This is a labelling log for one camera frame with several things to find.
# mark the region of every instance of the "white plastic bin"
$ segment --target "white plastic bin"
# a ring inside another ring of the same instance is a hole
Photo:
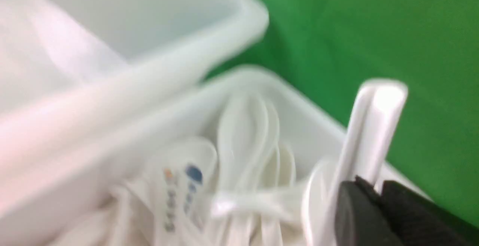
[[[50,1],[129,67],[0,114],[0,182],[193,86],[212,67],[260,40],[268,25],[267,9],[258,0]],[[36,11],[26,16],[49,16]],[[85,47],[70,48],[75,55]],[[88,62],[95,53],[87,49],[70,59]]]
[[[107,187],[134,172],[162,144],[189,135],[214,142],[225,101],[244,89],[260,92],[277,108],[281,139],[291,145],[300,177],[322,156],[339,156],[342,125],[275,74],[240,68],[65,148],[2,186],[0,245],[34,246],[51,239],[67,222],[104,202]],[[418,190],[389,164],[376,186],[385,179]]]

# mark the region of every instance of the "green backdrop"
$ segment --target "green backdrop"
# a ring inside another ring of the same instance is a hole
[[[261,64],[347,125],[359,85],[409,99],[388,161],[479,226],[479,0],[262,0],[265,39],[212,72]]]

